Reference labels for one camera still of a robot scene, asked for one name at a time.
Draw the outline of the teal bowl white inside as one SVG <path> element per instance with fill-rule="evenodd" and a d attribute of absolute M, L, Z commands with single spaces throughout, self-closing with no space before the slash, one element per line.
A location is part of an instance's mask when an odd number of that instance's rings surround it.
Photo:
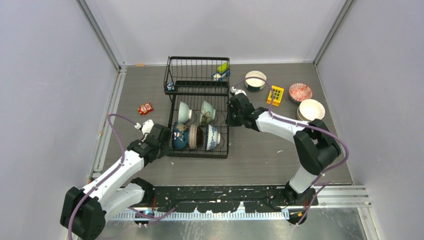
<path fill-rule="evenodd" d="M 244 78 L 244 85 L 250 92 L 261 91 L 266 84 L 264 80 L 267 79 L 266 75 L 258 70 L 249 71 Z"/>

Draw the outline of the white blue floral bowl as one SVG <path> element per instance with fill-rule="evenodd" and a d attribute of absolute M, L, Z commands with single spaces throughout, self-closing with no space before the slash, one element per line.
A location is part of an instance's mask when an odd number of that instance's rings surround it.
<path fill-rule="evenodd" d="M 213 150 L 217 145 L 220 144 L 221 134 L 215 126 L 208 125 L 205 133 L 205 151 Z"/>

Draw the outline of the black wire dish rack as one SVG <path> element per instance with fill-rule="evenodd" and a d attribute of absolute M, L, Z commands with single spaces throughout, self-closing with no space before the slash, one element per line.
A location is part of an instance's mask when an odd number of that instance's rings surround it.
<path fill-rule="evenodd" d="M 205 151 L 205 141 L 197 149 L 185 147 L 172 149 L 168 156 L 177 158 L 208 158 L 226 159 L 229 155 L 229 126 L 226 124 L 228 115 L 228 100 L 230 92 L 230 77 L 224 81 L 213 81 L 212 74 L 228 57 L 216 56 L 170 56 L 167 59 L 163 80 L 164 93 L 169 96 L 171 107 L 168 126 L 173 128 L 178 121 L 180 102 L 185 102 L 192 109 L 191 120 L 185 123 L 198 125 L 204 132 L 208 125 L 215 126 L 220 133 L 220 143 L 213 149 Z M 167 91 L 166 85 L 173 82 L 174 91 Z M 215 119 L 209 124 L 200 125 L 201 106 L 203 101 L 209 102 L 215 108 Z"/>

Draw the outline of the red white patterned bowl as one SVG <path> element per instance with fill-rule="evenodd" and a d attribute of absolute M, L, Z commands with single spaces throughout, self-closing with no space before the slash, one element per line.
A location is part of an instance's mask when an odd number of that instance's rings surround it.
<path fill-rule="evenodd" d="M 312 89 L 305 83 L 294 83 L 289 87 L 289 98 L 300 104 L 302 101 L 313 97 Z"/>

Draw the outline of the beige bowl with flower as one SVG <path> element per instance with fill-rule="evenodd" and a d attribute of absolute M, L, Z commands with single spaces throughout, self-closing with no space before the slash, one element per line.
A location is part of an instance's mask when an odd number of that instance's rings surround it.
<path fill-rule="evenodd" d="M 304 121 L 311 122 L 315 119 L 322 120 L 325 117 L 325 107 L 315 99 L 306 99 L 298 106 Z"/>

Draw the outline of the beige bowl with brown markings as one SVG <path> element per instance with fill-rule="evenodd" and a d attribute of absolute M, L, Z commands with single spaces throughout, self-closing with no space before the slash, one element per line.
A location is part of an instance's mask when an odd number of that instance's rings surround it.
<path fill-rule="evenodd" d="M 301 113 L 300 113 L 299 109 L 297 109 L 297 110 L 296 110 L 296 118 L 297 118 L 299 121 L 305 121 L 305 120 L 304 120 L 304 118 L 302 117 L 302 115 L 301 115 Z"/>

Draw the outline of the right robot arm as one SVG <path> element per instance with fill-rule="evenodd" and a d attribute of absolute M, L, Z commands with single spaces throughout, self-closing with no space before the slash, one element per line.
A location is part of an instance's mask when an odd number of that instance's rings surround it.
<path fill-rule="evenodd" d="M 277 114 L 265 107 L 254 108 L 243 91 L 234 93 L 227 103 L 226 123 L 269 133 L 295 145 L 300 167 L 286 183 L 284 195 L 291 205 L 299 205 L 316 178 L 342 153 L 335 135 L 320 119 L 299 121 Z"/>

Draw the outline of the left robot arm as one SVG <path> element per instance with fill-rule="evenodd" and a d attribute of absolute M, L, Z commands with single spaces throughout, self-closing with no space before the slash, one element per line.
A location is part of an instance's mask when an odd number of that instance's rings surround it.
<path fill-rule="evenodd" d="M 128 207 L 148 207 L 155 198 L 154 187 L 136 177 L 122 185 L 149 163 L 170 151 L 170 128 L 148 120 L 137 124 L 142 138 L 132 141 L 122 156 L 104 173 L 82 188 L 70 188 L 64 198 L 60 224 L 67 228 L 68 238 L 78 236 L 95 240 L 106 223 Z"/>

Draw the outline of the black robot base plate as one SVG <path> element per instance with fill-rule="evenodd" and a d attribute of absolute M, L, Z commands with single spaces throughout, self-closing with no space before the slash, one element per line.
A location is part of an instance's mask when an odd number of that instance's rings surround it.
<path fill-rule="evenodd" d="M 154 208 L 177 213 L 234 213 L 243 206 L 247 213 L 274 213 L 285 207 L 305 209 L 318 205 L 316 190 L 288 193 L 277 185 L 221 185 L 221 186 L 155 186 L 134 207 Z"/>

